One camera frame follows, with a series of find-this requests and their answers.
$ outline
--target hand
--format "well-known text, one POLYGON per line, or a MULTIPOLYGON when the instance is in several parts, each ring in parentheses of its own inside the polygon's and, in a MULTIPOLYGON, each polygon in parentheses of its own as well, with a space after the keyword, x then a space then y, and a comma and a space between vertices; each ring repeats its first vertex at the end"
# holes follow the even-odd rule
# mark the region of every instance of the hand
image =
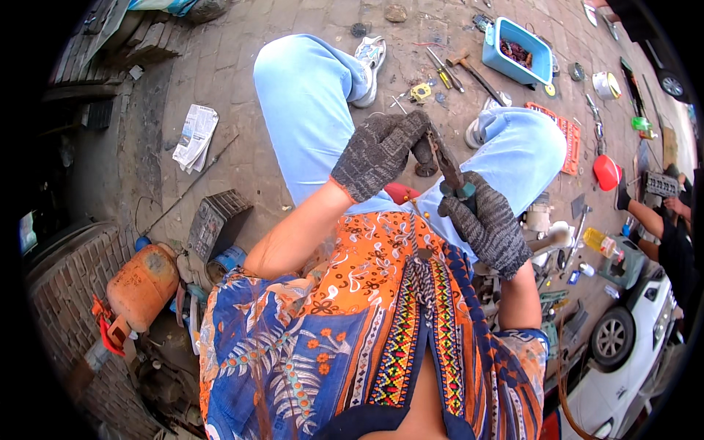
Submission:
POLYGON ((667 209, 672 209, 678 215, 682 215, 684 212, 684 203, 682 203, 677 197, 667 197, 663 204, 667 209))
POLYGON ((409 150, 429 126, 421 110, 370 116, 352 134, 330 177, 355 203, 372 198, 401 175, 409 150))
POLYGON ((533 252, 523 239, 506 197, 474 171, 463 175, 477 188, 477 215, 456 197, 443 197, 440 215, 449 215, 460 238, 484 264, 496 269, 501 277, 512 279, 533 252))

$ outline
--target ground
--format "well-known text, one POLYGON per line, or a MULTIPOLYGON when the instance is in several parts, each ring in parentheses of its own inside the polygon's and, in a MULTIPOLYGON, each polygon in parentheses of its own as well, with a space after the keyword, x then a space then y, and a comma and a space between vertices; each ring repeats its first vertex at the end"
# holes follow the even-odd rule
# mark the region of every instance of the ground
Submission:
MULTIPOLYGON (((626 213, 613 208, 614 191, 605 193, 595 188, 596 178, 591 171, 595 135, 591 111, 584 97, 585 93, 590 93, 596 100, 604 121, 608 155, 624 168, 624 178, 632 180, 633 157, 640 139, 630 125, 634 111, 620 73, 621 56, 635 70, 639 81, 641 74, 646 76, 665 124, 677 134, 679 155, 683 157, 679 166, 691 175, 691 162, 687 164, 686 161, 687 157, 693 157, 694 143, 684 106, 659 88, 653 69, 639 46, 629 41, 623 27, 618 25, 620 39, 617 42, 604 23, 594 28, 588 22, 580 1, 496 0, 491 8, 487 8, 476 0, 467 0, 466 5, 459 0, 394 0, 393 3, 403 4, 408 11, 404 23, 390 23, 384 19, 383 9, 388 3, 387 0, 235 0, 227 14, 195 27, 186 54, 173 61, 172 67, 169 63, 151 66, 135 82, 134 88, 125 85, 121 108, 124 118, 120 120, 121 144, 115 153, 120 163, 123 198, 120 206, 106 210, 107 215, 119 217, 126 223, 133 223, 136 218, 139 225, 136 229, 142 231, 163 209, 179 201, 198 173, 188 175, 182 172, 171 159, 172 151, 165 151, 163 147, 178 140, 190 104, 209 106, 219 113, 220 121, 208 160, 223 149, 227 150, 205 177, 154 227, 150 236, 171 244, 185 243, 200 200, 235 188, 254 204, 237 240, 240 247, 249 251, 290 213, 282 207, 293 205, 277 166, 253 86, 252 72, 257 53, 267 42, 293 33, 314 34, 332 46, 353 53, 360 42, 350 33, 350 26, 356 22, 371 23, 370 34, 384 35, 389 54, 379 72, 379 92, 374 105, 363 110, 351 108, 355 124, 375 111, 398 112, 397 107, 389 109, 393 102, 391 96, 406 92, 409 82, 435 74, 424 54, 425 49, 413 42, 440 43, 445 47, 433 48, 441 58, 467 47, 471 54, 470 63, 495 89, 509 93, 514 106, 533 101, 582 124, 579 166, 584 169, 584 174, 573 177, 560 173, 547 189, 555 208, 551 214, 553 222, 566 220, 575 227, 579 225, 579 218, 572 219, 570 202, 582 192, 586 194, 586 203, 594 209, 586 226, 614 233, 620 231, 627 219, 626 213), (484 34, 471 26, 476 13, 507 17, 534 29, 552 44, 562 69, 562 75, 554 79, 559 91, 557 99, 550 100, 540 89, 532 91, 481 63, 484 34), (584 66, 588 77, 604 70, 614 72, 624 89, 624 96, 616 101, 601 101, 596 97, 591 81, 571 81, 566 70, 567 65, 575 61, 584 66), (170 78, 167 69, 171 69, 170 78), (165 106, 161 108, 164 94, 165 106), (161 139, 155 133, 159 120, 161 139), (148 196, 154 201, 143 200, 135 216, 140 196, 148 196)), ((456 71, 456 74, 466 93, 448 91, 439 84, 433 87, 433 93, 444 93, 445 104, 430 100, 424 109, 440 126, 458 160, 466 161, 473 151, 466 147, 463 132, 477 117, 487 93, 466 72, 456 71)), ((646 110, 651 120, 655 120, 652 101, 644 85, 641 84, 641 88, 646 110)), ((413 107, 409 103, 404 106, 406 109, 413 107)), ((651 170, 659 170, 657 164, 662 163, 661 139, 650 143, 657 155, 654 158, 648 153, 651 170)), ((413 172, 413 165, 411 159, 399 179, 401 183, 419 191, 435 183, 437 176, 418 177, 413 172)), ((581 249, 572 268, 576 268, 581 260, 598 267, 602 258, 591 249, 581 249)), ((192 267, 202 271, 203 264, 196 257, 191 256, 190 262, 192 267)), ((565 281, 555 278, 549 289, 543 288, 543 291, 567 288, 565 281)), ((209 287, 205 277, 201 277, 201 283, 209 287)), ((571 302, 565 310, 574 310, 577 299, 582 298, 589 312, 581 342, 587 340, 597 319, 612 303, 603 291, 606 284, 600 277, 582 277, 576 286, 568 286, 571 302)))

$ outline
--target orange gas cylinder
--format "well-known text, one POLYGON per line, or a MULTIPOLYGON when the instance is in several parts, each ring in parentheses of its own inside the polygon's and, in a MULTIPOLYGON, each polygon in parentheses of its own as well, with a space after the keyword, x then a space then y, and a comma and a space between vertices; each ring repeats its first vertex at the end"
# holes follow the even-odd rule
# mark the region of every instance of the orange gas cylinder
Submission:
POLYGON ((169 252, 146 245, 110 280, 108 301, 116 315, 123 315, 136 332, 145 332, 176 292, 179 275, 169 252))

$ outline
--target orange patterned fabric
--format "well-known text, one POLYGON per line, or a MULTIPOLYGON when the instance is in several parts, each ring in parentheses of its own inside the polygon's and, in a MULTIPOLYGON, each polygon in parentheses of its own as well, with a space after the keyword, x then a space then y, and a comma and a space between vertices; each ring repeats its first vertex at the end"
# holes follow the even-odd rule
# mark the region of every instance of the orange patterned fabric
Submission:
POLYGON ((342 217, 326 254, 303 274, 265 280, 236 270, 213 290, 201 328, 212 438, 256 438, 262 397, 271 420, 294 419, 273 424, 282 438, 393 429, 385 421, 405 413, 388 411, 409 405, 416 355, 431 342, 451 439, 539 435, 546 337, 489 332, 459 248, 420 216, 370 213, 342 217), (420 254, 414 267, 425 272, 414 272, 408 259, 420 254), (417 295, 428 289, 427 308, 417 295))

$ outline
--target car wheel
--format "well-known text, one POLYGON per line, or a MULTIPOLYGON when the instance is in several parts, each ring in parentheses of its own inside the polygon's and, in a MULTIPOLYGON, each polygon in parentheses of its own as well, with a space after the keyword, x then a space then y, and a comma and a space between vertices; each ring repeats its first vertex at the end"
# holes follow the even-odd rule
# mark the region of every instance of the car wheel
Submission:
POLYGON ((665 93, 669 94, 677 101, 689 102, 689 97, 684 91, 684 85, 677 75, 668 70, 658 71, 658 82, 660 87, 665 90, 665 93))
POLYGON ((614 307, 604 313, 591 334, 594 360, 602 367, 617 367, 631 353, 635 342, 635 326, 625 307, 614 307))

